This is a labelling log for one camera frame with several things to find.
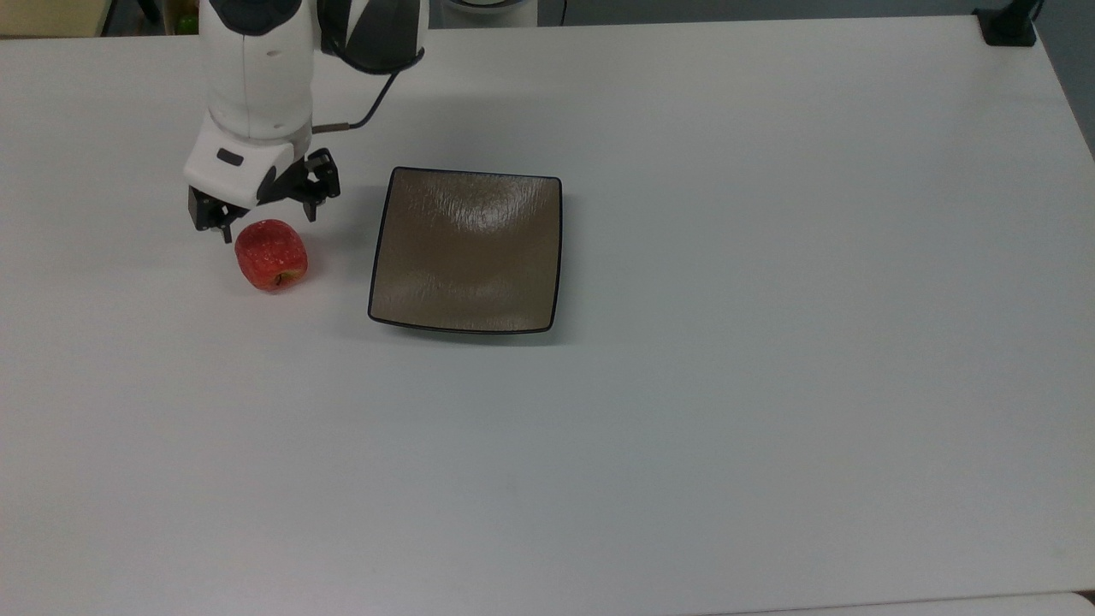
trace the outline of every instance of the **table surface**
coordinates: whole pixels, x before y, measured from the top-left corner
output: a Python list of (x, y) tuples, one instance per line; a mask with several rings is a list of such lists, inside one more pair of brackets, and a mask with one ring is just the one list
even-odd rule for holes
[[(971, 18), (433, 32), (279, 295), (196, 39), (0, 43), (8, 613), (675, 615), (1095, 586), (1095, 164)], [(382, 80), (318, 59), (315, 120)], [(557, 321), (366, 316), (395, 165), (556, 175)]]
[(111, 0), (0, 0), (0, 36), (99, 36)]
[(1070, 593), (802, 609), (794, 616), (1095, 616), (1095, 606)]

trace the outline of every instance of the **plate rim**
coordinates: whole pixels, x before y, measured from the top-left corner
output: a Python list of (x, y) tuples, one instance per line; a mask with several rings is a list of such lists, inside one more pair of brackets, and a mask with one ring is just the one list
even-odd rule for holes
[[(551, 300), (551, 318), (548, 321), (548, 325), (543, 328), (534, 329), (519, 329), (519, 330), (480, 330), (480, 329), (460, 329), (460, 328), (440, 328), (435, 326), (423, 326), (417, 324), (407, 324), (403, 322), (393, 322), (391, 319), (384, 319), (377, 317), (372, 314), (372, 300), (376, 294), (377, 289), (377, 267), (380, 264), (380, 247), (384, 242), (384, 222), (388, 221), (388, 207), (392, 201), (392, 188), (395, 185), (395, 174), (400, 171), (425, 171), (429, 173), (452, 173), (460, 175), (495, 175), (502, 177), (530, 177), (537, 179), (552, 179), (558, 185), (558, 242), (555, 252), (555, 288), (553, 290)], [(555, 175), (527, 175), (522, 173), (498, 173), (494, 171), (465, 171), (459, 168), (431, 168), (427, 166), (405, 166), (399, 165), (392, 168), (391, 174), (388, 177), (388, 190), (384, 194), (384, 209), (380, 214), (380, 228), (377, 231), (377, 247), (372, 255), (372, 278), (369, 280), (369, 305), (367, 314), (369, 319), (389, 326), (395, 326), (401, 328), (420, 330), (420, 332), (437, 332), (447, 334), (472, 334), (481, 336), (512, 336), (521, 334), (542, 334), (552, 328), (555, 325), (555, 312), (558, 307), (558, 287), (560, 278), (563, 275), (563, 179)]]

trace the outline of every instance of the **square plate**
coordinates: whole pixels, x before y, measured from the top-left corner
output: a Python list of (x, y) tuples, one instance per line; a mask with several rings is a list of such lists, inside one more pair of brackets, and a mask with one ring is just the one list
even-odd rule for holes
[(562, 240), (558, 177), (396, 166), (369, 318), (439, 332), (546, 332)]

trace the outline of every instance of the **apple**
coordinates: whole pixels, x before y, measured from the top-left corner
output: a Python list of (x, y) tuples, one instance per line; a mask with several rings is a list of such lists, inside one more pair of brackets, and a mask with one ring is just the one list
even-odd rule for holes
[(299, 282), (308, 271), (308, 253), (292, 226), (280, 220), (260, 220), (235, 237), (240, 270), (255, 288), (281, 290)]

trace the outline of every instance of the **cable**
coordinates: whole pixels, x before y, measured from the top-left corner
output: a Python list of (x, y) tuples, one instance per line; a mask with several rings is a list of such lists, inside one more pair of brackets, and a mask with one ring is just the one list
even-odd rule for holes
[(355, 121), (353, 124), (341, 121), (338, 124), (321, 124), (319, 126), (313, 126), (312, 135), (319, 135), (321, 132), (341, 132), (343, 130), (353, 130), (355, 128), (360, 128), (366, 124), (368, 124), (369, 120), (372, 119), (372, 115), (377, 113), (378, 108), (380, 108), (380, 102), (384, 100), (384, 94), (388, 93), (388, 90), (391, 89), (392, 83), (395, 82), (395, 78), (399, 75), (400, 71), (395, 71), (388, 78), (388, 82), (384, 83), (384, 88), (380, 91), (379, 94), (377, 94), (377, 100), (372, 102), (372, 106), (369, 108), (369, 113), (365, 114), (365, 117), (362, 117), (360, 120)]

